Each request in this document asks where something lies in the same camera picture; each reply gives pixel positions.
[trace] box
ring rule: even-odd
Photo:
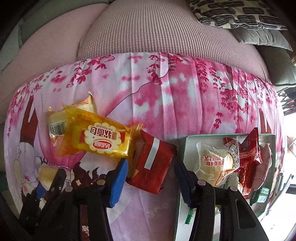
[[[210,134],[210,135],[192,135],[188,137],[181,138],[179,140],[179,151],[178,155],[181,160],[184,162],[186,168],[190,171],[193,171],[196,161],[198,160],[198,152],[196,144],[202,142],[205,144],[213,146],[223,146],[223,138],[230,137],[235,139],[239,135],[239,142],[247,137],[247,134]],[[272,183],[275,172],[275,135],[274,134],[259,134],[259,143],[266,144],[270,143],[270,148],[272,151],[272,165],[268,171],[266,180],[263,184],[264,187],[269,188],[269,194],[271,194]],[[259,218],[264,214],[269,198],[267,198],[265,203],[255,203],[251,206],[256,216]],[[179,191],[179,196],[177,200],[177,216],[176,216],[176,225],[175,225],[175,241],[187,241],[189,240],[193,221],[195,218],[195,213],[192,216],[190,224],[185,224],[185,219],[188,214],[188,206],[184,203],[181,193]],[[215,227],[214,227],[214,236],[213,240],[219,240],[220,233],[220,214],[215,216]]]

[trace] red oval logo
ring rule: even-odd
[[[112,143],[107,140],[96,140],[93,143],[94,148],[100,149],[100,150],[106,150],[112,147]]]

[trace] gray pillow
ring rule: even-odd
[[[264,45],[256,48],[267,66],[274,86],[296,86],[296,67],[285,49]]]
[[[234,28],[230,31],[239,43],[269,45],[293,51],[279,30],[263,29],[255,31],[245,28]]]

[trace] yellow snack package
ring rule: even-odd
[[[73,107],[78,107],[79,109],[86,110],[89,112],[96,113],[96,106],[92,95],[90,94],[85,100],[80,101],[76,104],[71,105]],[[59,111],[53,111],[51,107],[47,108],[47,119],[48,119],[48,129],[49,137],[53,146],[57,145],[59,139],[62,139],[65,134],[65,129],[67,125],[67,115],[64,109]]]
[[[68,124],[57,156],[75,154],[78,150],[122,158],[131,156],[137,132],[143,127],[124,126],[107,117],[65,106]]]

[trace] patterned pillow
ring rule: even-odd
[[[286,30],[261,0],[187,0],[198,21],[222,28]]]

